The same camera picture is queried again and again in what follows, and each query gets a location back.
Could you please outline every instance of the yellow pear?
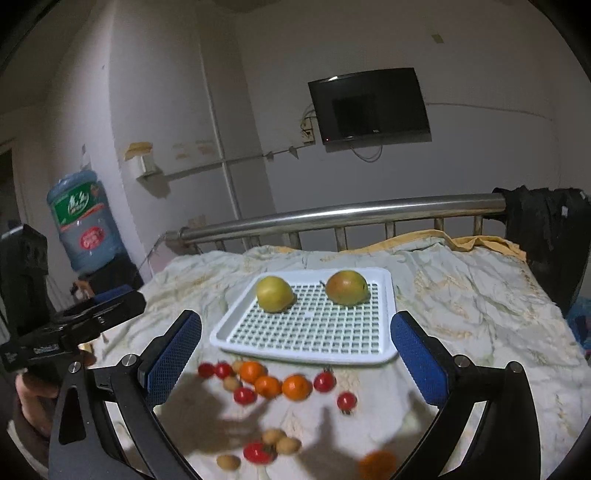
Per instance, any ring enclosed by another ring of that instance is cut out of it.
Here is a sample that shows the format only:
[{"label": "yellow pear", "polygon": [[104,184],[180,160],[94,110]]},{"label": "yellow pear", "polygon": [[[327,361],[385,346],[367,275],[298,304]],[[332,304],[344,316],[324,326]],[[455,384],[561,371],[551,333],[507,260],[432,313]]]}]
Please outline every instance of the yellow pear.
[{"label": "yellow pear", "polygon": [[338,305],[352,307],[369,299],[368,283],[353,270],[341,270],[326,282],[326,296]]},{"label": "yellow pear", "polygon": [[259,307],[267,313],[287,310],[294,303],[295,297],[289,284],[282,278],[270,275],[256,284]]}]

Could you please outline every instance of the small potato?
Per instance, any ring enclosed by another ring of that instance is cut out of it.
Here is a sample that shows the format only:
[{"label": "small potato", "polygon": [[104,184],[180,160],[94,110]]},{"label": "small potato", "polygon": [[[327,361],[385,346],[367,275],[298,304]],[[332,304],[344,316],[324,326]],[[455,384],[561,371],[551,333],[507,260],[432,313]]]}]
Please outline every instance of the small potato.
[{"label": "small potato", "polygon": [[236,360],[235,362],[232,363],[232,370],[234,370],[234,373],[236,375],[238,375],[240,373],[240,367],[242,366],[243,363],[244,363],[243,360]]},{"label": "small potato", "polygon": [[292,437],[283,437],[275,445],[275,450],[279,455],[293,455],[301,448],[301,442]]},{"label": "small potato", "polygon": [[217,466],[226,472],[232,472],[240,468],[240,459],[235,455],[220,455],[217,457]]},{"label": "small potato", "polygon": [[266,445],[276,445],[279,440],[287,437],[285,432],[280,429],[269,429],[262,433],[262,442]]},{"label": "small potato", "polygon": [[226,377],[223,379],[224,390],[233,392],[238,390],[242,386],[242,382],[236,377]]}]

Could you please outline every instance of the red label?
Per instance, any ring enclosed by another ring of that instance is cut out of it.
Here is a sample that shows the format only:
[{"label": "red label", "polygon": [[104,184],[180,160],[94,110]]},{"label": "red label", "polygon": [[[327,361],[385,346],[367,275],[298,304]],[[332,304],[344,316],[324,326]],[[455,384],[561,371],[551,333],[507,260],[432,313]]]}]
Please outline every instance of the red label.
[{"label": "red label", "polygon": [[89,228],[80,237],[80,246],[84,250],[92,250],[98,247],[105,239],[105,231],[102,228],[94,226]]}]

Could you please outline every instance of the doorway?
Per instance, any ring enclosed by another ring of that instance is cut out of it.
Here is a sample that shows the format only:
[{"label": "doorway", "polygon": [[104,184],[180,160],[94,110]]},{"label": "doorway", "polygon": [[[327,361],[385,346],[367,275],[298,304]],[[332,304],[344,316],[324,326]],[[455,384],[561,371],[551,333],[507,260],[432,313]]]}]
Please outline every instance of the doorway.
[{"label": "doorway", "polygon": [[0,235],[21,224],[12,170],[12,150],[0,153]]}]

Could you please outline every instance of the sleeve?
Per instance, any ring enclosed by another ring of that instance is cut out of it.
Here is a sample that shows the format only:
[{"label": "sleeve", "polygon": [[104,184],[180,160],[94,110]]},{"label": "sleeve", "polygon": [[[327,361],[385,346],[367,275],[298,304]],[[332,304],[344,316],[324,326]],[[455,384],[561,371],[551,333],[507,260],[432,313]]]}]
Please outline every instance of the sleeve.
[{"label": "sleeve", "polygon": [[12,420],[8,423],[8,434],[29,465],[43,478],[48,478],[49,440],[29,425],[22,415],[18,399],[14,403]]}]

